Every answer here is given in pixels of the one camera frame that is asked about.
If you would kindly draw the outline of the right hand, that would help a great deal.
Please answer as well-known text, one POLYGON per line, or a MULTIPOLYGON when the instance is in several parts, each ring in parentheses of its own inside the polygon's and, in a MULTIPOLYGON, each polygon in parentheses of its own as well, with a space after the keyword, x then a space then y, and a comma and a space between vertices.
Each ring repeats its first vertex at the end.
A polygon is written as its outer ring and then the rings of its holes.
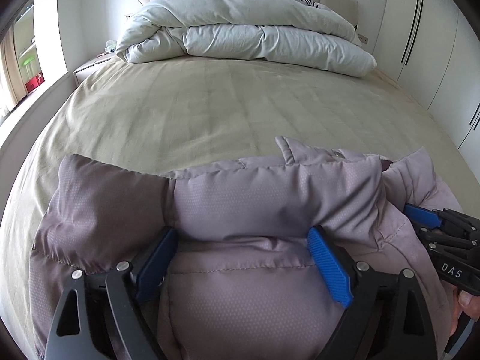
POLYGON ((454 308, 450 336, 456 332, 461 313, 465 313, 475 321, 478 321, 480 316, 480 297, 475 297, 466 291, 459 290, 457 287, 453 288, 452 293, 454 308))

